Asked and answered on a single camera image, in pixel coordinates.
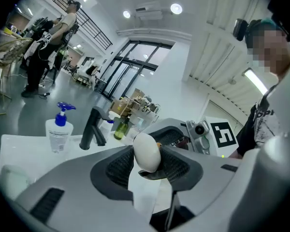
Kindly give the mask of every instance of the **glass bottle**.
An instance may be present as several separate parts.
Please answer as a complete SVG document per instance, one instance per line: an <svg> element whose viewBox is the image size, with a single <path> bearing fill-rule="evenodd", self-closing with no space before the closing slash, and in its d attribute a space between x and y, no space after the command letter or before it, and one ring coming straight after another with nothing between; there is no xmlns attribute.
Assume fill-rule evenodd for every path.
<svg viewBox="0 0 290 232"><path fill-rule="evenodd" d="M124 121L122 121L119 126L117 127L116 131L114 132L114 137L118 140L121 140L125 133L128 130L130 121L130 115L128 115Z"/></svg>

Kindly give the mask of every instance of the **black faucet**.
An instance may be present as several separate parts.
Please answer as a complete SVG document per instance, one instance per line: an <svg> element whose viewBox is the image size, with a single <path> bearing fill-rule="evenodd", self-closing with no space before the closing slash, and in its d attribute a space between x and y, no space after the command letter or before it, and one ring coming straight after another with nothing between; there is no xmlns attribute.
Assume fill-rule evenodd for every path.
<svg viewBox="0 0 290 232"><path fill-rule="evenodd" d="M89 119L85 126L81 143L79 144L81 149L88 150L90 148L90 142L93 135L95 135L97 139L98 146L105 146L106 140L100 129L98 128L98 122L100 118L103 120L111 121L108 115L101 108L94 106L91 110Z"/></svg>

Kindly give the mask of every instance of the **desk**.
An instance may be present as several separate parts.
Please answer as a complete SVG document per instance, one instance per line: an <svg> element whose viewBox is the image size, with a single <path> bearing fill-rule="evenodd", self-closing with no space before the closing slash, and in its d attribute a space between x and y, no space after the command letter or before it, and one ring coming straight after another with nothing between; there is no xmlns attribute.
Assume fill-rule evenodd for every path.
<svg viewBox="0 0 290 232"><path fill-rule="evenodd" d="M46 137L3 135L0 149L0 187L2 191L6 191L4 187L7 186L2 185L3 180L1 179L4 166L16 167L26 174L31 183L34 183L45 173L66 160L123 146L120 141L110 135L105 146L99 147L91 142L89 150L82 150L79 147L81 138L81 135L70 137L67 154L63 157L51 151ZM134 208L149 222L156 204L161 181L151 181L140 177L138 174L140 170L141 168L134 160L128 189L133 192ZM22 189L13 186L13 192L17 190L19 190L19 193L13 193L12 195L15 198L22 192Z"/></svg>

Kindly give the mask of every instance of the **white cloth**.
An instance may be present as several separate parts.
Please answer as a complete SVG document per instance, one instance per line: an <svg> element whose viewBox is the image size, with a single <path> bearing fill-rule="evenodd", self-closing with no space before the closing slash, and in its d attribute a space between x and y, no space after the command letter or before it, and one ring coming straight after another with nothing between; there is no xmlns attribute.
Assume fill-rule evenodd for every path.
<svg viewBox="0 0 290 232"><path fill-rule="evenodd" d="M31 46L28 48L27 52L24 54L24 59L27 59L28 57L31 57L33 53L36 51L40 43L37 43L34 41Z"/></svg>

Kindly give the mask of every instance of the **black vent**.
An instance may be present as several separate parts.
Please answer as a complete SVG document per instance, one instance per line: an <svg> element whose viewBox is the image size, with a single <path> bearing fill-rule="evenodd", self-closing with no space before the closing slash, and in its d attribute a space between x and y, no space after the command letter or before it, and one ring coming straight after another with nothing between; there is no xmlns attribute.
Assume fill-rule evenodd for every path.
<svg viewBox="0 0 290 232"><path fill-rule="evenodd" d="M180 134L178 131L172 129L167 130L160 135L153 135L153 133L150 135L156 140L157 143L161 143L162 145L170 145L183 137L183 134Z"/></svg>
<svg viewBox="0 0 290 232"><path fill-rule="evenodd" d="M140 11L145 11L146 8L138 8L138 9L135 9L136 12L140 12Z"/></svg>
<svg viewBox="0 0 290 232"><path fill-rule="evenodd" d="M180 158L168 153L166 150L161 150L160 152L163 170L170 184L189 171L189 165Z"/></svg>
<svg viewBox="0 0 290 232"><path fill-rule="evenodd" d="M119 158L110 162L106 169L107 177L117 185L128 189L129 176L133 168L133 161L133 150L129 150Z"/></svg>
<svg viewBox="0 0 290 232"><path fill-rule="evenodd" d="M33 209L30 211L30 214L40 222L46 223L59 200L61 199L63 193L63 190L50 188L33 207Z"/></svg>
<svg viewBox="0 0 290 232"><path fill-rule="evenodd" d="M236 172L236 170L238 169L237 167L231 166L231 165L228 165L228 164L222 165L221 168L229 170L229 171L232 171L232 172Z"/></svg>

